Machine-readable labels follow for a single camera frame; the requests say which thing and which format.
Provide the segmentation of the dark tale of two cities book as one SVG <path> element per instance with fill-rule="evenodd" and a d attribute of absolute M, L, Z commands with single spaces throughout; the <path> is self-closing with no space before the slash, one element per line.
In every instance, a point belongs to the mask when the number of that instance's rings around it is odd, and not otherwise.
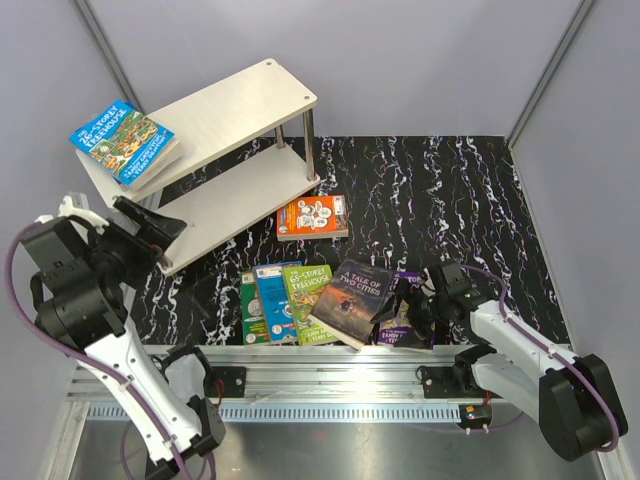
<path fill-rule="evenodd" d="M 314 304 L 310 319 L 360 350 L 369 343 L 371 319 L 387 300 L 393 276 L 391 270 L 345 260 Z"/>

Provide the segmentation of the blue 91-storey treehouse book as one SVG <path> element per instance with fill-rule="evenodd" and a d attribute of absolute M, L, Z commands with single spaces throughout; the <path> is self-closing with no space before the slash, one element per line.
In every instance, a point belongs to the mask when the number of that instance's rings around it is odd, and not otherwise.
<path fill-rule="evenodd" d="M 116 181 L 139 190 L 183 154 L 176 134 L 132 109 L 116 130 Z"/>

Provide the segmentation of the green 65-storey treehouse book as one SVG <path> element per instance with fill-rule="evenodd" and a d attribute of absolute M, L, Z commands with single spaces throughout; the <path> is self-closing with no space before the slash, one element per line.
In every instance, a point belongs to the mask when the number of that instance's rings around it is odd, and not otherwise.
<path fill-rule="evenodd" d="M 332 276 L 329 265 L 283 268 L 285 289 L 301 346 L 325 345 L 337 340 L 309 317 Z"/>

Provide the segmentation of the blue 26-storey treehouse book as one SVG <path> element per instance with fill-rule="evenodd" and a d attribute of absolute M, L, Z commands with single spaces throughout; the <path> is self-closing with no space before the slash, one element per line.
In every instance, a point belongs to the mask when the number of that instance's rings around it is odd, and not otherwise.
<path fill-rule="evenodd" d="M 70 142 L 124 190 L 137 190 L 184 153 L 175 133 L 117 100 L 78 128 Z"/>

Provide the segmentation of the light blue paperback book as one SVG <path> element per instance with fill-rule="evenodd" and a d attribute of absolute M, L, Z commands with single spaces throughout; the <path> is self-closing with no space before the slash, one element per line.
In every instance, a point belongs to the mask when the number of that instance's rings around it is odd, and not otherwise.
<path fill-rule="evenodd" d="M 262 304 L 267 332 L 272 344 L 295 343 L 298 340 L 289 306 L 283 270 L 301 266 L 300 261 L 258 265 L 253 268 L 258 298 Z"/>

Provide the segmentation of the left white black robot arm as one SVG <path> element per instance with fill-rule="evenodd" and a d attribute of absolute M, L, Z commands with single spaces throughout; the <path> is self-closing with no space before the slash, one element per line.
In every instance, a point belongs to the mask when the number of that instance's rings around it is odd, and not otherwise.
<path fill-rule="evenodd" d="M 54 215 L 39 217 L 19 238 L 37 267 L 30 290 L 31 326 L 73 358 L 111 393 L 137 428 L 148 453 L 145 476 L 187 475 L 194 456 L 214 462 L 226 430 L 207 394 L 224 392 L 200 348 L 181 345 L 156 360 L 145 350 L 124 302 L 156 266 L 185 221 L 119 196 L 116 209 L 137 227 L 129 232 L 88 207 L 83 194 L 63 197 Z"/>

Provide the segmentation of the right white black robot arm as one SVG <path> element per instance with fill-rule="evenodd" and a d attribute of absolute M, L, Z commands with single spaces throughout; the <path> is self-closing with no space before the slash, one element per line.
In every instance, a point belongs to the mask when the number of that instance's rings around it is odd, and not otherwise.
<path fill-rule="evenodd" d="M 504 283 L 497 294 L 485 293 L 469 279 L 472 269 L 447 260 L 427 267 L 429 284 L 400 280 L 371 325 L 391 319 L 406 303 L 412 331 L 400 347 L 426 345 L 436 325 L 466 326 L 480 342 L 455 357 L 451 377 L 458 393 L 505 399 L 538 424 L 566 461 L 616 450 L 628 422 L 607 364 L 536 331 L 507 307 Z"/>

